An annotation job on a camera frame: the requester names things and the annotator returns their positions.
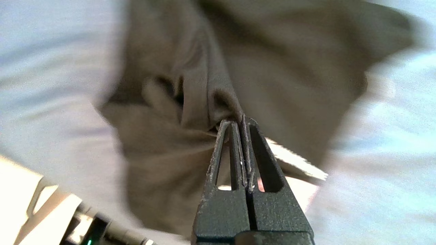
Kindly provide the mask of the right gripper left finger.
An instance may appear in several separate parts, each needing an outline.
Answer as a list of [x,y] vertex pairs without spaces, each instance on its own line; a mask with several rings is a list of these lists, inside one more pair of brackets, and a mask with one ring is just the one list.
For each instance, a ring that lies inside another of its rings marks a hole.
[[[230,191],[220,190],[217,186],[225,141],[229,143],[230,149]],[[246,186],[245,161],[238,124],[223,120],[192,226],[193,245],[233,245],[237,234],[250,230]]]

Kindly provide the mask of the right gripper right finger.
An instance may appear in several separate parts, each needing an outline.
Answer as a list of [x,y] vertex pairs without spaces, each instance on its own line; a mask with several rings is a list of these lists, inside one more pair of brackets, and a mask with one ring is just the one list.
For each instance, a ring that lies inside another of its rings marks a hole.
[[250,230],[243,245],[313,245],[313,230],[258,124],[241,122]]

